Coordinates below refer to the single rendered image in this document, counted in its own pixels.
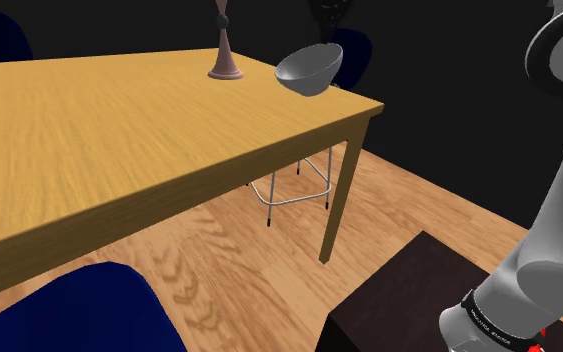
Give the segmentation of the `blue chair with metal legs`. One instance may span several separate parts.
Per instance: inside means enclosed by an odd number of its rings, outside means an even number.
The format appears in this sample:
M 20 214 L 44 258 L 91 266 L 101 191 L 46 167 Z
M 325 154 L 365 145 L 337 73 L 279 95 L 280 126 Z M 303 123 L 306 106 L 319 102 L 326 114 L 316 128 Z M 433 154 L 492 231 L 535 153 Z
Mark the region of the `blue chair with metal legs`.
M 359 82 L 372 56 L 372 42 L 366 34 L 336 28 L 332 41 L 343 48 L 343 60 L 330 86 L 351 90 Z

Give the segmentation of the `grey bowl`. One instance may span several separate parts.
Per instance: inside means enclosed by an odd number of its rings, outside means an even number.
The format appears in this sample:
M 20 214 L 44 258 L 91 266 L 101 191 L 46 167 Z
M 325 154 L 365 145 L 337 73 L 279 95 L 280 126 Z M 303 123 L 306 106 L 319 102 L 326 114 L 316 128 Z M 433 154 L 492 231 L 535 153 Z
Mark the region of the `grey bowl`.
M 338 73 L 343 48 L 336 43 L 317 43 L 284 58 L 275 68 L 277 81 L 303 96 L 324 92 Z

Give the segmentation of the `brown turned candlestick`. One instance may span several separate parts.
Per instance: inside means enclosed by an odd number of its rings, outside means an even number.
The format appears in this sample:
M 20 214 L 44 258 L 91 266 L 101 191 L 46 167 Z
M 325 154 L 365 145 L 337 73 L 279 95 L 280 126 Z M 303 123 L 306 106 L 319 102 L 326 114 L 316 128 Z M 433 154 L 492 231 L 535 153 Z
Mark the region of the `brown turned candlestick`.
M 228 0 L 215 0 L 215 2 L 219 12 L 216 24 L 220 30 L 220 37 L 216 62 L 214 67 L 208 72 L 208 76 L 217 80 L 241 79 L 244 77 L 244 73 L 235 64 L 227 35 L 227 28 L 230 23 L 226 15 Z

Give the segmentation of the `wooden table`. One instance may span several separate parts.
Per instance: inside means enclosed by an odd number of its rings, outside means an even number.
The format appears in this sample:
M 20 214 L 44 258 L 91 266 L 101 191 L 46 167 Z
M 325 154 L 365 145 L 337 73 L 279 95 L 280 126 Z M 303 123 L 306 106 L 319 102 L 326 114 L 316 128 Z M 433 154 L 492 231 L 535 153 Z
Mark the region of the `wooden table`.
M 335 241 L 380 102 L 305 97 L 212 49 L 0 63 L 0 292 L 345 143 L 320 258 Z

